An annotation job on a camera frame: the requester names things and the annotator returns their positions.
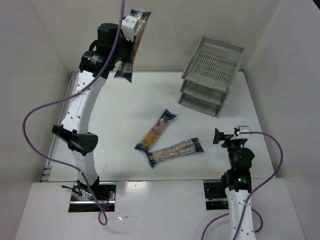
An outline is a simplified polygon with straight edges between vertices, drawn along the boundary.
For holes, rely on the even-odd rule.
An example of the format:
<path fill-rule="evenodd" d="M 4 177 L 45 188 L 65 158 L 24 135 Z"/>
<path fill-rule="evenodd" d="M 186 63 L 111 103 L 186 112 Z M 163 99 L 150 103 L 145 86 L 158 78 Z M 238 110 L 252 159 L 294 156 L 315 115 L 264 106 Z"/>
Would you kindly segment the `grey three-tier tray shelf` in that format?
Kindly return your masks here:
<path fill-rule="evenodd" d="M 245 49 L 202 36 L 182 73 L 178 104 L 218 117 L 232 89 Z"/>

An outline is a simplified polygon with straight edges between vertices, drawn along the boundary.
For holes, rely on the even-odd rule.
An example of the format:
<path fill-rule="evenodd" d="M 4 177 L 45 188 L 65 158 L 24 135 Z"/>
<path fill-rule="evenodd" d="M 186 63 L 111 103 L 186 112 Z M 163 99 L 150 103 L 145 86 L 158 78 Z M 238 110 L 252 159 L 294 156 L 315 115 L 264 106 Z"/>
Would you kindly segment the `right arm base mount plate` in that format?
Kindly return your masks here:
<path fill-rule="evenodd" d="M 206 210 L 227 210 L 228 200 L 222 184 L 218 180 L 203 182 Z"/>

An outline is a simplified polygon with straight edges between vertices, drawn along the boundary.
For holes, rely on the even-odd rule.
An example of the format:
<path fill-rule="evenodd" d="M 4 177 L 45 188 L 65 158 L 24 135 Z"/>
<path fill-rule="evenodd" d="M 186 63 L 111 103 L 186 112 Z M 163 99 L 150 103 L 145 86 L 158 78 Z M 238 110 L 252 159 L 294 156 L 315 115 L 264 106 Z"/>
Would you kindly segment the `aluminium table edge rail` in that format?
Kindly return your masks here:
<path fill-rule="evenodd" d="M 75 85 L 78 73 L 79 73 L 78 71 L 72 71 L 71 72 L 64 98 L 69 97 L 69 96 L 72 95 L 72 93 L 74 91 L 74 85 Z M 60 109 L 60 114 L 59 114 L 59 117 L 58 117 L 58 120 L 57 120 L 58 124 L 63 120 L 63 118 L 64 118 L 64 116 L 66 114 L 66 110 L 65 110 L 67 108 L 66 105 L 68 105 L 68 101 L 64 101 L 62 103 L 62 107 Z M 48 152 L 48 157 L 49 158 L 53 157 L 54 148 L 55 148 L 57 142 L 58 142 L 57 137 L 54 135 L 53 139 L 52 139 L 52 142 L 51 142 L 51 145 L 50 145 L 49 152 Z M 51 162 L 49 160 L 46 160 L 46 163 L 45 163 L 45 166 L 44 166 L 41 178 L 40 178 L 40 182 L 49 182 L 51 171 L 52 171 Z"/>

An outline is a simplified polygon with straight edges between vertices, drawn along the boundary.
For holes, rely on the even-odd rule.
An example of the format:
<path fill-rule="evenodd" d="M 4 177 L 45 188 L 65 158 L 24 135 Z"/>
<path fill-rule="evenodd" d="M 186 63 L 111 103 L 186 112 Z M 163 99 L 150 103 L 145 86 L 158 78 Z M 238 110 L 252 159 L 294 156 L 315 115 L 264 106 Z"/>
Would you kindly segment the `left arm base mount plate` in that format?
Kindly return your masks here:
<path fill-rule="evenodd" d="M 79 188 L 76 182 L 73 184 L 73 187 L 69 187 L 69 189 L 71 190 L 68 208 L 69 213 L 91 213 L 100 211 L 92 195 L 84 189 Z M 114 212 L 116 183 L 107 182 L 100 185 L 96 197 L 106 212 Z"/>

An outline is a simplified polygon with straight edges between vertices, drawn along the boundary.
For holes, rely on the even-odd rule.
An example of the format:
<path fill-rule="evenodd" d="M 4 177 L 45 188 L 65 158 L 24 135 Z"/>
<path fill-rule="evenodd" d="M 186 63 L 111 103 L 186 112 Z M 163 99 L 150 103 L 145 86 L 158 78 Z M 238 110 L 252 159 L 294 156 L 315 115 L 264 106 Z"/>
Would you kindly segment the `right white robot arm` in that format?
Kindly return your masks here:
<path fill-rule="evenodd" d="M 252 207 L 249 195 L 252 192 L 250 168 L 255 154 L 245 147 L 249 135 L 241 134 L 241 130 L 248 133 L 248 126 L 238 126 L 234 134 L 225 134 L 217 128 L 214 132 L 213 144 L 222 142 L 221 147 L 227 150 L 230 169 L 221 177 L 221 186 L 228 201 L 231 240 L 255 240 Z"/>

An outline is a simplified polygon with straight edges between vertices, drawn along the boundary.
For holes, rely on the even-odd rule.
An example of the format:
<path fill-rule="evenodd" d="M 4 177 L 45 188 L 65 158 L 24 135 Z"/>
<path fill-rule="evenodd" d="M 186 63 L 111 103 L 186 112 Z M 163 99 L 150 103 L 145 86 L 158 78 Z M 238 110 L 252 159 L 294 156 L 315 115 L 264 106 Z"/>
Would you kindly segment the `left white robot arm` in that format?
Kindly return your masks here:
<path fill-rule="evenodd" d="M 103 23 L 98 27 L 97 39 L 81 57 L 76 78 L 77 96 L 70 100 L 62 122 L 52 127 L 52 133 L 67 144 L 80 169 L 77 185 L 81 191 L 99 192 L 100 179 L 94 161 L 99 138 L 89 132 L 89 121 L 109 73 L 118 62 L 124 63 L 132 57 L 137 28 L 136 21 L 123 22 L 117 35 L 117 24 Z"/>

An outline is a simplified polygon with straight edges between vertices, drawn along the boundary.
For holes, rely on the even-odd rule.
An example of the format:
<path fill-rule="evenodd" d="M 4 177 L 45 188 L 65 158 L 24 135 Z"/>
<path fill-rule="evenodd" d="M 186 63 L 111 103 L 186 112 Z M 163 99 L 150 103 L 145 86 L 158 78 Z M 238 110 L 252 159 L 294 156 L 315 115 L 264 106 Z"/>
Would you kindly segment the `spaghetti bag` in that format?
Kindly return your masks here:
<path fill-rule="evenodd" d="M 154 126 L 150 129 L 150 131 L 145 135 L 145 137 L 136 144 L 134 147 L 135 150 L 142 151 L 144 153 L 148 153 L 150 147 L 157 140 L 157 138 L 161 135 L 161 133 L 166 129 L 168 124 L 176 118 L 177 115 L 171 113 L 168 109 L 166 109 Z"/>
<path fill-rule="evenodd" d="M 151 168 L 157 164 L 167 162 L 176 158 L 203 153 L 204 149 L 197 137 L 181 141 L 170 147 L 166 147 L 154 152 L 146 153 L 148 163 Z"/>
<path fill-rule="evenodd" d="M 135 36 L 135 44 L 134 44 L 133 63 L 120 61 L 121 63 L 114 75 L 115 78 L 126 79 L 130 83 L 132 82 L 133 65 L 136 59 L 136 55 L 145 31 L 146 25 L 147 25 L 147 21 L 151 16 L 151 14 L 152 14 L 151 11 L 139 10 L 134 8 L 130 10 L 130 14 L 128 16 L 132 16 L 138 19 L 138 28 L 137 28 L 137 32 Z"/>

